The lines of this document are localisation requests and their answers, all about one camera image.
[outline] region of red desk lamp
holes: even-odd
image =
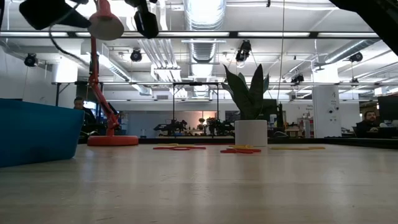
[[[98,87],[98,58],[96,37],[101,40],[115,40],[122,36],[124,27],[121,21],[110,11],[107,0],[99,0],[98,12],[90,17],[91,27],[88,28],[91,33],[91,62],[92,74],[89,77],[90,87],[94,91],[99,105],[107,118],[108,128],[106,136],[90,136],[87,141],[89,146],[135,146],[138,145],[137,136],[115,136],[114,130],[120,126],[118,122],[119,115],[115,115],[113,110],[106,102],[104,95]]]

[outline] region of lamp arm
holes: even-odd
[[[113,113],[113,110],[109,106],[108,102],[106,102],[106,99],[101,92],[100,88],[98,87],[98,58],[97,58],[97,52],[96,52],[96,39],[95,37],[91,36],[91,62],[92,62],[92,74],[88,78],[88,83],[90,87],[93,89],[94,95],[98,100],[99,105],[101,106],[102,110],[104,111],[106,115],[106,119],[108,120],[108,128],[106,130],[106,135],[107,136],[114,136],[114,130],[120,126],[118,122],[119,115],[115,115]]]

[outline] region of lamp base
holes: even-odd
[[[88,146],[136,146],[137,136],[90,136]]]

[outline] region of white pot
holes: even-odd
[[[267,121],[235,121],[235,145],[266,147],[268,145]]]

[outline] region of computer monitor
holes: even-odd
[[[398,96],[380,96],[377,99],[380,120],[398,120]]]

